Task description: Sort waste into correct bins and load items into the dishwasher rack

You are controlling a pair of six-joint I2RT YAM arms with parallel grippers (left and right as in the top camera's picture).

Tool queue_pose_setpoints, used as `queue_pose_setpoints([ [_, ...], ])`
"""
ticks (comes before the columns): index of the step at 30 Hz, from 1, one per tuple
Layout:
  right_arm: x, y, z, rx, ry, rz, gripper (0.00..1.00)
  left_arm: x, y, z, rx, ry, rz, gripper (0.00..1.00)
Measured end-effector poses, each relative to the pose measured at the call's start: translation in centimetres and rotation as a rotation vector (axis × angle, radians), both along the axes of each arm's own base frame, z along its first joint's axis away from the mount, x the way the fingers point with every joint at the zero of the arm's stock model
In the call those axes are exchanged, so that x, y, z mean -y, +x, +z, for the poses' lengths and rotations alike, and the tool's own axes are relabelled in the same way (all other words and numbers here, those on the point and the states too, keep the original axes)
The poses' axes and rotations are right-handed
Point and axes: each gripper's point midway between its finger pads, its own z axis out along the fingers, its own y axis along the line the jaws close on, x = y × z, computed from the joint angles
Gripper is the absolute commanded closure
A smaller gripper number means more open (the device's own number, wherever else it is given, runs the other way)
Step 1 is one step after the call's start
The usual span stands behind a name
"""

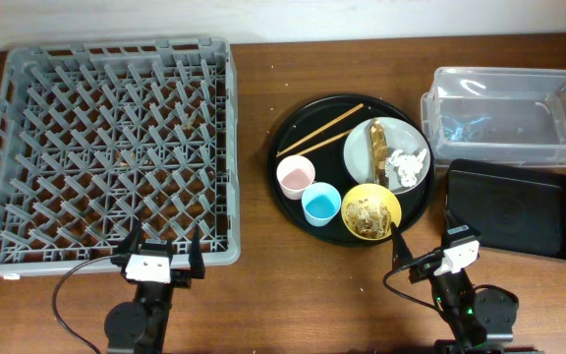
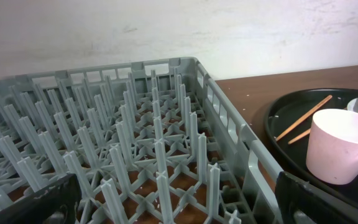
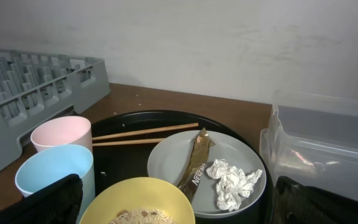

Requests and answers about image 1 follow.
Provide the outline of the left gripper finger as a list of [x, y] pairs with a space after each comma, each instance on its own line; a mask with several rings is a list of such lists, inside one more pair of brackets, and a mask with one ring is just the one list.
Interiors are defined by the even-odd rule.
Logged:
[[118, 256], [127, 256], [135, 253], [141, 240], [142, 222], [139, 219], [136, 219], [130, 233], [117, 246], [115, 254]]
[[190, 277], [192, 279], [204, 279], [205, 278], [205, 265], [200, 249], [200, 231], [196, 227], [194, 230], [194, 235], [191, 242], [191, 248], [189, 252], [189, 263], [190, 263]]

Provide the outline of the food scraps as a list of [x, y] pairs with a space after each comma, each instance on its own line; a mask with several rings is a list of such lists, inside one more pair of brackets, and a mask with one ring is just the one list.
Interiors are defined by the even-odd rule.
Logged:
[[375, 200], [362, 199], [348, 204], [345, 223], [357, 235], [366, 239], [380, 239], [387, 235], [391, 221], [388, 208]]

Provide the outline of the yellow bowl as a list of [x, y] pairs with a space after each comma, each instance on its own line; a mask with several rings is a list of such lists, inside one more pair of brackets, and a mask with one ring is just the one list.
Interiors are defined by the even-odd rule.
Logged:
[[341, 217], [347, 229], [363, 241], [382, 241], [402, 220], [401, 205], [387, 188], [376, 184], [353, 187], [342, 200]]

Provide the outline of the white tissue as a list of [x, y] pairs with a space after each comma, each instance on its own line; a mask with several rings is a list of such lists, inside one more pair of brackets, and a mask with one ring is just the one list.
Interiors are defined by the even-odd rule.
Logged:
[[418, 175], [425, 169], [427, 149], [421, 149], [417, 154], [406, 154], [396, 149], [387, 159], [387, 162], [397, 171], [400, 185], [404, 188], [415, 187], [419, 181]]

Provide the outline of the grey round plate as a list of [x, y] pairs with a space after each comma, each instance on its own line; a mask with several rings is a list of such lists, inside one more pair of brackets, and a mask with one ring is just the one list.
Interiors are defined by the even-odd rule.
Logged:
[[[425, 169], [418, 175], [419, 181], [415, 186], [418, 187], [426, 177], [431, 165], [430, 151], [424, 136], [414, 126], [405, 121], [391, 117], [377, 118], [385, 128], [389, 156], [396, 149], [401, 149], [406, 154], [417, 154], [421, 149], [427, 149], [427, 156], [424, 161]], [[368, 128], [373, 119], [375, 118], [368, 119], [356, 126], [346, 138], [343, 148], [346, 171], [358, 184], [374, 182], [368, 133]], [[402, 187], [398, 181], [396, 169], [390, 164], [387, 167], [389, 171], [389, 190], [393, 194], [405, 194], [415, 188]]]

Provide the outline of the blue cup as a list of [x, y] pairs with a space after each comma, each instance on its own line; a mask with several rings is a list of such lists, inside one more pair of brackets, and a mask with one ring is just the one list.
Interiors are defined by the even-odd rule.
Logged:
[[302, 195], [301, 203], [306, 221], [315, 227], [328, 224], [339, 212], [342, 197], [332, 185], [315, 182]]

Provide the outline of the gold foil wrapper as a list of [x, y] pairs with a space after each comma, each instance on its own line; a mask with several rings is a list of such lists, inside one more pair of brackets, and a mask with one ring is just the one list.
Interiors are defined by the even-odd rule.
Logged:
[[378, 118], [372, 120], [368, 128], [368, 133], [370, 138], [370, 157], [374, 183], [388, 188], [388, 145], [385, 137], [385, 128]]

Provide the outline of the pink cup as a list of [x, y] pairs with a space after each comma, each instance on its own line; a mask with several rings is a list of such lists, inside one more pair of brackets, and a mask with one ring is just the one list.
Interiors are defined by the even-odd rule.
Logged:
[[302, 155], [283, 158], [276, 169], [276, 179], [283, 195], [290, 200], [299, 200], [304, 190], [315, 179], [312, 162]]

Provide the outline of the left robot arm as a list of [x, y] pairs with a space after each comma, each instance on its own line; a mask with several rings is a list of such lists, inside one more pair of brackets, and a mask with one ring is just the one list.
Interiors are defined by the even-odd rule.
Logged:
[[189, 251], [189, 267], [173, 268], [171, 243], [145, 240], [142, 222], [135, 221], [111, 261], [137, 289], [133, 300], [118, 304], [106, 316], [104, 332], [109, 353], [160, 353], [163, 350], [174, 290], [189, 289], [194, 279], [205, 277], [199, 238], [196, 230]]

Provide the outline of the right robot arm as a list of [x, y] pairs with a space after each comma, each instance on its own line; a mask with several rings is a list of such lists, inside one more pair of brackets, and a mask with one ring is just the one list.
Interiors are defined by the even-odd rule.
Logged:
[[413, 257], [401, 231], [390, 225], [393, 241], [392, 269], [382, 282], [401, 271], [409, 281], [428, 281], [433, 302], [416, 299], [392, 286], [392, 293], [436, 311], [446, 322], [454, 337], [438, 339], [436, 353], [502, 353], [503, 344], [513, 340], [512, 327], [519, 309], [518, 297], [495, 285], [475, 286], [466, 268], [479, 257], [480, 232], [455, 215], [444, 211], [446, 230], [441, 245], [429, 253]]

